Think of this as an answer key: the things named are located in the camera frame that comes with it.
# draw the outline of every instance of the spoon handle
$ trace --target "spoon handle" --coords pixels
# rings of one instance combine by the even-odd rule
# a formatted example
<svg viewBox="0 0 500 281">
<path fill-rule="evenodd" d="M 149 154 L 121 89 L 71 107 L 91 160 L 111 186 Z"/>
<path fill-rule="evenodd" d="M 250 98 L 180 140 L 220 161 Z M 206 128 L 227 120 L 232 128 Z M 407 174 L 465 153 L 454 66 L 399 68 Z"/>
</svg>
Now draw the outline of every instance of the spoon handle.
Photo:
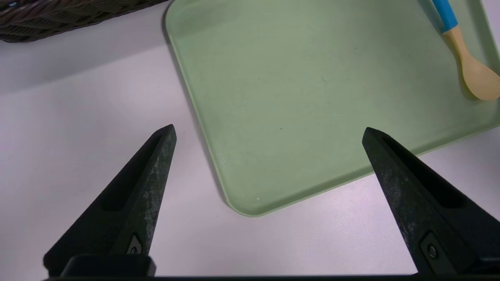
<svg viewBox="0 0 500 281">
<path fill-rule="evenodd" d="M 434 3 L 437 13 L 441 17 L 442 24 L 444 25 L 442 33 L 449 31 L 459 24 L 448 0 L 432 0 L 432 3 Z"/>
</svg>

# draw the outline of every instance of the screw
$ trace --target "screw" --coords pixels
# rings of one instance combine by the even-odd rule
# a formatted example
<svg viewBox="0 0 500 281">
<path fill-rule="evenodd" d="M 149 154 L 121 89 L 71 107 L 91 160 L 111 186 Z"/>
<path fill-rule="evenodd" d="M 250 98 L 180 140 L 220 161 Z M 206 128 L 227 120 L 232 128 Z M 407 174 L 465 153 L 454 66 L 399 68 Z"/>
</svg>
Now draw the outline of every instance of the screw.
<svg viewBox="0 0 500 281">
<path fill-rule="evenodd" d="M 436 249 L 436 246 L 434 246 L 433 244 L 430 244 L 427 247 L 427 252 L 429 253 L 429 257 L 431 257 L 432 259 L 435 260 L 438 258 L 438 250 Z"/>
</svg>

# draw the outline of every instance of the spoon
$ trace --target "spoon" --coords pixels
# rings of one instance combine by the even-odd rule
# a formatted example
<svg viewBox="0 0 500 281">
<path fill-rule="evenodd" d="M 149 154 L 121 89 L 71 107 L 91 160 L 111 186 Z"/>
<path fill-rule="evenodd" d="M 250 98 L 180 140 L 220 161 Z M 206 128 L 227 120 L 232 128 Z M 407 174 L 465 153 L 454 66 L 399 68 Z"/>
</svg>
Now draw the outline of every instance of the spoon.
<svg viewBox="0 0 500 281">
<path fill-rule="evenodd" d="M 432 0 L 432 2 L 444 25 L 442 33 L 451 39 L 458 52 L 467 88 L 480 100 L 492 101 L 500 97 L 500 76 L 471 55 L 448 0 Z"/>
</svg>

